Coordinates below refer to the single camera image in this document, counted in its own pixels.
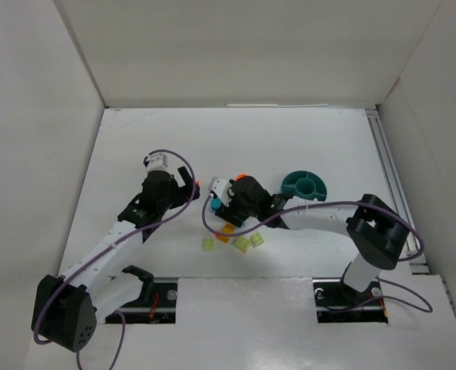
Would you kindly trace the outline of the teal rounded lego piece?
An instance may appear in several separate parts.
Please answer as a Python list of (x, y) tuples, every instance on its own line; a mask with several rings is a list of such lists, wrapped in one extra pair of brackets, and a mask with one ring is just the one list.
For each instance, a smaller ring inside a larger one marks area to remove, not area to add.
[(215, 213), (222, 205), (222, 202), (219, 198), (211, 199), (210, 207), (211, 210)]

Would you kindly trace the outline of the teal round divided container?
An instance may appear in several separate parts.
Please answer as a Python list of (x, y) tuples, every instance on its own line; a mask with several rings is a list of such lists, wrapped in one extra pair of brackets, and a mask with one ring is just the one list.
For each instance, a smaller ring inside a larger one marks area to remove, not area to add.
[(304, 170), (297, 170), (286, 175), (282, 180), (280, 190), (283, 194), (304, 200), (325, 201), (328, 194), (324, 181), (316, 174)]

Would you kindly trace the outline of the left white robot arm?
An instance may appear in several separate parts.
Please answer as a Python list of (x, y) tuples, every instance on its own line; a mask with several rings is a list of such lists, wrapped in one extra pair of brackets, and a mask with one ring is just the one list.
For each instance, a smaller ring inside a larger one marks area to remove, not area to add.
[(126, 259), (199, 198), (191, 166), (177, 171), (182, 185), (164, 164), (147, 170), (142, 191), (117, 216), (108, 234), (72, 267), (39, 282), (31, 323), (37, 344), (55, 343), (78, 353), (107, 316), (151, 292), (152, 273)]

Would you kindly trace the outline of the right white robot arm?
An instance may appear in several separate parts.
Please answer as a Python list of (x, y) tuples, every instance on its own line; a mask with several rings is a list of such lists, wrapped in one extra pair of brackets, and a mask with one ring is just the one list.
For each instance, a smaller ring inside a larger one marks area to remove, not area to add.
[(221, 201), (215, 215), (236, 227), (254, 218), (260, 224), (283, 230), (320, 230), (349, 237), (358, 255), (340, 283), (363, 293), (382, 271), (392, 271), (400, 260), (410, 229), (379, 197), (323, 202), (295, 195), (271, 195), (250, 176), (238, 180), (215, 177), (209, 187)]

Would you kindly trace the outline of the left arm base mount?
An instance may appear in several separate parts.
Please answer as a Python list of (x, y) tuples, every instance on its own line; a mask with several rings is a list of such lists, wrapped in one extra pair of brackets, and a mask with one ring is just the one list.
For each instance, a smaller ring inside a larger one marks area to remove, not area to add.
[(127, 324), (170, 325), (176, 322), (177, 278), (155, 277), (134, 266), (123, 272), (141, 283), (138, 297), (118, 308)]

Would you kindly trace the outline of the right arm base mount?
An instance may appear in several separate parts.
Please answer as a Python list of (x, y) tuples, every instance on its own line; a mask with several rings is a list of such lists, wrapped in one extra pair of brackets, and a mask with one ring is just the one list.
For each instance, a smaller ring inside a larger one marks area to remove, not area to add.
[(329, 323), (387, 323), (380, 283), (372, 281), (364, 292), (347, 287), (339, 278), (312, 280), (316, 318)]

